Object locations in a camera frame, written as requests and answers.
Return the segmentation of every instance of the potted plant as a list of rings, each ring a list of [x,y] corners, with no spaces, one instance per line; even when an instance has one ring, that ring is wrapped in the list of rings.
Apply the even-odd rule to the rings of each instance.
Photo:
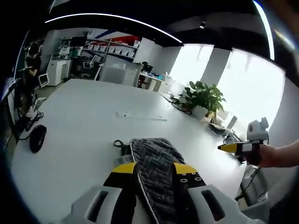
[[[221,102],[225,101],[225,98],[216,85],[213,84],[209,87],[200,81],[195,84],[190,82],[189,85],[190,88],[185,87],[185,94],[181,94],[181,98],[174,104],[179,105],[186,112],[194,114],[198,119],[211,113],[216,117],[217,110],[223,110]]]

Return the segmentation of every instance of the spotlight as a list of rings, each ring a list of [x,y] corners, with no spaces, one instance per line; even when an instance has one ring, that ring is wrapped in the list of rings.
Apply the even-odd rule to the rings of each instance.
[[[206,22],[202,21],[201,24],[200,24],[200,26],[199,26],[199,28],[204,29],[205,25],[206,25]]]

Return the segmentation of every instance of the white cabinet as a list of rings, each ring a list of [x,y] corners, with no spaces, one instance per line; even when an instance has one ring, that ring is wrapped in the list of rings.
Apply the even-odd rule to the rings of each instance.
[[[50,61],[48,71],[49,85],[57,86],[63,81],[64,78],[68,77],[70,64],[70,60]]]

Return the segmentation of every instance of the human hand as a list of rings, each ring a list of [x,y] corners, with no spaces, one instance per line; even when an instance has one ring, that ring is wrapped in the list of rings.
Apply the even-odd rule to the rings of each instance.
[[[261,161],[260,167],[276,167],[278,161],[277,149],[266,144],[260,145]]]

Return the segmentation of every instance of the ceiling light strip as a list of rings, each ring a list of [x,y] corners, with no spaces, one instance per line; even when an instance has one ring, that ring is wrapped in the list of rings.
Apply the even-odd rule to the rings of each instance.
[[[59,20],[59,19],[63,19],[63,18],[67,18],[67,17],[72,17],[72,16],[78,16],[78,15],[104,15],[104,16],[112,16],[112,17],[117,17],[117,18],[121,18],[121,19],[125,19],[125,20],[130,20],[130,21],[133,21],[133,22],[138,22],[142,25],[145,25],[145,26],[148,26],[148,27],[151,27],[157,31],[160,31],[161,33],[164,33],[165,35],[171,37],[172,39],[176,40],[177,42],[179,43],[183,43],[181,42],[178,38],[170,35],[169,33],[166,33],[165,31],[157,28],[157,27],[154,27],[150,24],[147,24],[145,22],[141,22],[141,21],[138,21],[138,20],[134,20],[134,19],[131,19],[131,18],[128,18],[128,17],[124,17],[124,16],[120,16],[120,15],[112,15],[112,14],[104,14],[104,13],[78,13],[78,14],[71,14],[71,15],[64,15],[64,16],[60,16],[60,17],[57,17],[57,18],[54,18],[54,19],[51,19],[51,20],[48,20],[46,21],[45,23],[48,23],[48,22],[52,22],[52,21],[55,21],[55,20]]]
[[[255,4],[255,6],[258,10],[258,13],[260,14],[260,16],[262,18],[263,25],[266,30],[268,44],[269,44],[269,51],[270,51],[270,59],[274,60],[274,58],[275,58],[274,57],[274,44],[273,44],[273,37],[272,37],[270,24],[268,22],[267,16],[266,16],[265,12],[263,11],[262,7],[256,1],[253,1],[253,3]]]

